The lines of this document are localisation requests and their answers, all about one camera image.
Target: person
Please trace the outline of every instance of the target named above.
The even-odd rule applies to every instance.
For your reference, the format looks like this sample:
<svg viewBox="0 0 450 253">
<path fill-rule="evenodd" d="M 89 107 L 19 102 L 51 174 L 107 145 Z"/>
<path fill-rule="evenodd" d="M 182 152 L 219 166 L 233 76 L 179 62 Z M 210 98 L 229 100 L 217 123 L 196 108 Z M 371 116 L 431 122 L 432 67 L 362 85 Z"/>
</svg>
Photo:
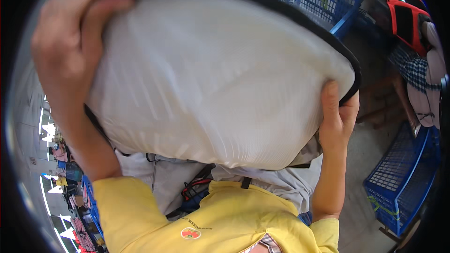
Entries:
<svg viewBox="0 0 450 253">
<path fill-rule="evenodd" d="M 57 186 L 70 186 L 70 185 L 77 185 L 78 182 L 67 179 L 66 177 L 59 176 L 58 179 L 52 178 L 52 182 L 55 183 Z"/>
<path fill-rule="evenodd" d="M 339 107 L 338 84 L 321 94 L 323 163 L 312 196 L 313 222 L 264 189 L 211 181 L 200 208 L 174 222 L 157 209 L 148 185 L 122 176 L 117 157 L 83 104 L 102 55 L 109 18 L 134 0 L 49 0 L 32 37 L 33 59 L 53 119 L 92 181 L 108 250 L 114 252 L 337 252 L 347 144 L 359 109 L 356 93 Z"/>
<path fill-rule="evenodd" d="M 49 154 L 53 155 L 56 160 L 67 162 L 66 150 L 62 144 L 59 145 L 59 149 L 49 147 Z"/>
</svg>

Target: large white sack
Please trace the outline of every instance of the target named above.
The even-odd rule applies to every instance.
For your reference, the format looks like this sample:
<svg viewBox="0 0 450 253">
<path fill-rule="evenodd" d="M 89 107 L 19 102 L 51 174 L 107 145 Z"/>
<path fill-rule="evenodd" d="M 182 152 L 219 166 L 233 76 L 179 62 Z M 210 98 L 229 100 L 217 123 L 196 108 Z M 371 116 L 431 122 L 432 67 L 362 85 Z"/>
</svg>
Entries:
<svg viewBox="0 0 450 253">
<path fill-rule="evenodd" d="M 124 153 L 287 166 L 322 121 L 320 91 L 350 62 L 247 0 L 138 0 L 104 35 L 88 106 Z"/>
</svg>

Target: yellow t-shirt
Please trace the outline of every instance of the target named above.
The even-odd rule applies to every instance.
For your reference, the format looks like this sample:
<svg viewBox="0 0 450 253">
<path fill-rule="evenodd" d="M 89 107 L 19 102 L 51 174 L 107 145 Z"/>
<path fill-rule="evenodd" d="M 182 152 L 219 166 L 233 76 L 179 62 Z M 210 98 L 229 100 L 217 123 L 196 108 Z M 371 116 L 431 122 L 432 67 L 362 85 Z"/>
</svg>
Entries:
<svg viewBox="0 0 450 253">
<path fill-rule="evenodd" d="M 200 208 L 167 221 L 148 185 L 134 177 L 93 182 L 109 252 L 239 253 L 268 233 L 283 253 L 337 253 L 339 222 L 324 219 L 307 227 L 288 200 L 239 182 L 215 182 Z"/>
<path fill-rule="evenodd" d="M 67 180 L 64 177 L 59 177 L 56 180 L 56 185 L 57 186 L 67 186 Z"/>
</svg>

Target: logo on shirt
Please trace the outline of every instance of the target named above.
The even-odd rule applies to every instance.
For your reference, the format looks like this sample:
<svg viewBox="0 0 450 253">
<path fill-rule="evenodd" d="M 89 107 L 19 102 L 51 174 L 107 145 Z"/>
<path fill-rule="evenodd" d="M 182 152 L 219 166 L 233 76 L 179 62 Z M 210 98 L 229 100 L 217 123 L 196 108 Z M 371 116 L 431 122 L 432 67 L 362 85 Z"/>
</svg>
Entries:
<svg viewBox="0 0 450 253">
<path fill-rule="evenodd" d="M 185 228 L 181 231 L 181 236 L 185 239 L 198 239 L 202 233 L 193 228 Z"/>
</svg>

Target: cardboard box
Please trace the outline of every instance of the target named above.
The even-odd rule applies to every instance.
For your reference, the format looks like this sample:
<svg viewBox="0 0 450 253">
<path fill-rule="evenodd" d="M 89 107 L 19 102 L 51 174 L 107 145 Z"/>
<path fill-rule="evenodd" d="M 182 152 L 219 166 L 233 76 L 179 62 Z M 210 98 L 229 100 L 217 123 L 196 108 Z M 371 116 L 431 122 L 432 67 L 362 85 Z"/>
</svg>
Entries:
<svg viewBox="0 0 450 253">
<path fill-rule="evenodd" d="M 75 204 L 76 204 L 78 207 L 84 206 L 83 196 L 81 196 L 81 195 L 76 195 L 76 196 L 75 196 Z"/>
</svg>

